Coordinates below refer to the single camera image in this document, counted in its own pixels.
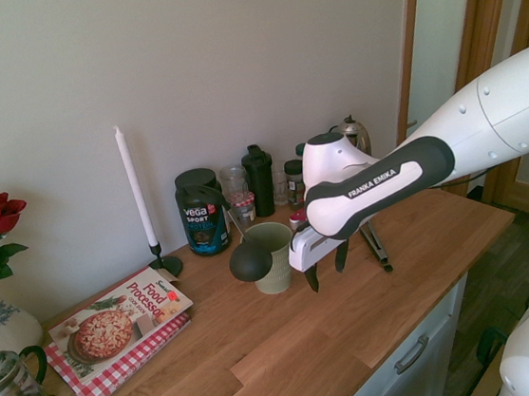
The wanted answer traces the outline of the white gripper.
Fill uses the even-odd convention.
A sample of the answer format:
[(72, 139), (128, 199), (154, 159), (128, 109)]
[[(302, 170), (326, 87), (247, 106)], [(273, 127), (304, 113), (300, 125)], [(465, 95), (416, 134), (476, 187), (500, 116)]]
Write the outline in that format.
[(293, 234), (289, 246), (289, 264), (293, 269), (304, 272), (309, 287), (314, 292), (319, 292), (317, 267), (313, 265), (336, 248), (335, 270), (342, 273), (345, 270), (349, 246), (347, 240), (321, 236), (312, 227), (308, 227)]

